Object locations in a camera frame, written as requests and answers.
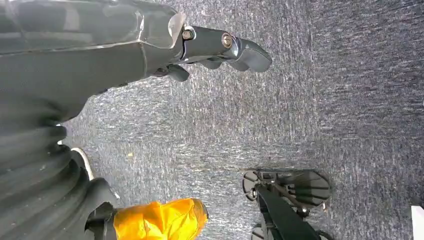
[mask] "white shoe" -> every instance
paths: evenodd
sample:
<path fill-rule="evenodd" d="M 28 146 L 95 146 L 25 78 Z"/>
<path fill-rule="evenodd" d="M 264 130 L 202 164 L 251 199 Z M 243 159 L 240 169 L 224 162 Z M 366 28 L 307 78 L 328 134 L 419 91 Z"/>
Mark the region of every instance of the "white shoe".
<path fill-rule="evenodd" d="M 93 175 L 92 167 L 90 166 L 89 158 L 87 157 L 86 153 L 81 148 L 78 148 L 78 147 L 72 148 L 71 151 L 74 151 L 75 153 L 78 153 L 79 154 L 79 156 L 84 161 L 84 168 L 85 168 L 85 170 L 88 173 L 88 179 L 90 181 L 93 180 L 94 179 L 94 175 Z"/>

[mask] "black wheel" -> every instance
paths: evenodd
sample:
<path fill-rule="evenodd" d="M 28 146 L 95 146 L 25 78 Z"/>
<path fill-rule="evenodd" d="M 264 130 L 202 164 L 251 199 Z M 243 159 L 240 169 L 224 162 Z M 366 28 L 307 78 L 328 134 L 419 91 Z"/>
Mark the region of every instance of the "black wheel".
<path fill-rule="evenodd" d="M 254 171 L 247 171 L 243 176 L 242 187 L 244 195 L 249 201 L 255 201 L 257 193 L 255 191 L 255 185 L 258 183 L 259 177 Z"/>
<path fill-rule="evenodd" d="M 288 194 L 308 208 L 318 207 L 331 196 L 329 182 L 315 171 L 299 171 L 284 177 L 282 184 Z"/>
<path fill-rule="evenodd" d="M 321 240 L 333 240 L 333 237 L 325 231 L 316 231 L 316 233 L 318 233 Z"/>

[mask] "metal bolt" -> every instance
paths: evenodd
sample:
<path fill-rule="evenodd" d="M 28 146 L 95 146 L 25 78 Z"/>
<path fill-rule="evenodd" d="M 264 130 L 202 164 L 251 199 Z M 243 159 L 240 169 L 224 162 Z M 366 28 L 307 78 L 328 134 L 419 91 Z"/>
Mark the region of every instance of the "metal bolt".
<path fill-rule="evenodd" d="M 256 199 L 257 195 L 258 195 L 258 193 L 256 192 L 256 189 L 253 189 L 252 190 L 252 197 L 253 197 L 253 199 Z"/>
<path fill-rule="evenodd" d="M 182 39 L 184 39 L 184 40 L 191 40 L 191 39 L 193 39 L 192 31 L 190 31 L 190 30 L 184 30 L 182 32 Z"/>
<path fill-rule="evenodd" d="M 222 35 L 222 45 L 224 45 L 224 47 L 226 47 L 227 49 L 230 49 L 233 45 L 233 38 L 228 32 L 225 32 Z"/>

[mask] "black stand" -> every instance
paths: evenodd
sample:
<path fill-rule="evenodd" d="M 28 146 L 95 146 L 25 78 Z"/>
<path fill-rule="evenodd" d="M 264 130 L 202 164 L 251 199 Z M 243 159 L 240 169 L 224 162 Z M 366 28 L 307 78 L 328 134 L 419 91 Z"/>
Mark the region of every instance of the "black stand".
<path fill-rule="evenodd" d="M 251 240 L 331 240 L 304 221 L 310 209 L 330 197 L 327 180 L 314 171 L 248 171 L 243 191 L 257 201 L 262 219 Z"/>

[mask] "yellow cloth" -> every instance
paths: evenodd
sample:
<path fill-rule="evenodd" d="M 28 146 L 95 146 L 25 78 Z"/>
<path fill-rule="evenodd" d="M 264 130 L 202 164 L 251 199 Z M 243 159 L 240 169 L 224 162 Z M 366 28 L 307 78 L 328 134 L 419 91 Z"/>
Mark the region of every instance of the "yellow cloth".
<path fill-rule="evenodd" d="M 186 198 L 121 209 L 113 226 L 117 240 L 193 240 L 207 221 L 203 203 Z"/>

